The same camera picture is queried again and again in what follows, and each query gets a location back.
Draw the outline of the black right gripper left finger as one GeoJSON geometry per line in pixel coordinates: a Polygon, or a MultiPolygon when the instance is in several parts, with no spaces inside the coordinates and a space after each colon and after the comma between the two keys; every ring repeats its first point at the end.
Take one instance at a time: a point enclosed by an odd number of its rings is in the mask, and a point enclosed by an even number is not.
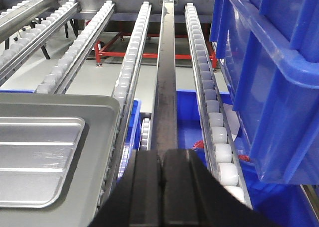
{"type": "Polygon", "coordinates": [[[160,227],[161,167],[155,150],[135,151],[91,227],[160,227]]]}

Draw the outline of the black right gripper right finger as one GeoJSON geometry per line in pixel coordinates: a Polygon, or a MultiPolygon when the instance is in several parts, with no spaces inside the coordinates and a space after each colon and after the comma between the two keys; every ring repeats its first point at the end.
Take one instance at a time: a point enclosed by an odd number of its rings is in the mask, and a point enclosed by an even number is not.
{"type": "Polygon", "coordinates": [[[170,149],[163,156],[165,227],[275,227],[231,195],[193,150],[170,149]]]}

